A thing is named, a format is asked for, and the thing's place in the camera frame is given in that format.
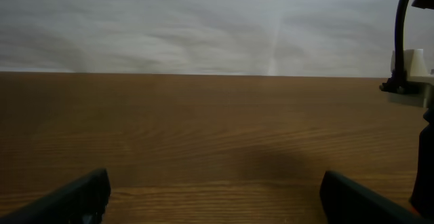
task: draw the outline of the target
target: wrinkled white cloth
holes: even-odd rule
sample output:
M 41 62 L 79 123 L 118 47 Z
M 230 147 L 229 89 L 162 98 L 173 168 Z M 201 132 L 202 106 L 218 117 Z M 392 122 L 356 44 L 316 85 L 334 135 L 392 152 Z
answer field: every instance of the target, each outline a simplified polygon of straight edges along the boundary
M 398 0 L 0 0 L 0 71 L 388 77 Z M 434 62 L 434 11 L 405 48 Z

